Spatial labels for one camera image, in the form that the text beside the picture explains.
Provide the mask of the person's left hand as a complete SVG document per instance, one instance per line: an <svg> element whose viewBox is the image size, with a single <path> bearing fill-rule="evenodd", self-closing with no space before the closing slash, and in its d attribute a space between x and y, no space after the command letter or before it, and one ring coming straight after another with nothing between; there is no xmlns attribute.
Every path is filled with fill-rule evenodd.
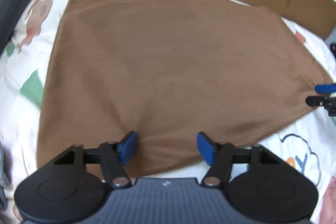
<svg viewBox="0 0 336 224"><path fill-rule="evenodd" d="M16 204L13 205L13 214L15 215L15 217L18 221L20 221L20 222L22 221L21 214L20 214Z"/></svg>

